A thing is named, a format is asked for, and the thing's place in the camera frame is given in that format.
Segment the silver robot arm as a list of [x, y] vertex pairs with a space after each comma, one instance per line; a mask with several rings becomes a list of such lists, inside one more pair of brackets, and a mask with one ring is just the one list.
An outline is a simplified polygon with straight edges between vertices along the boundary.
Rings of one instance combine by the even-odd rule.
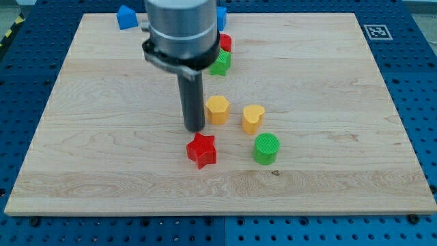
[[146, 0], [150, 46], [181, 60], [219, 51], [216, 0]]

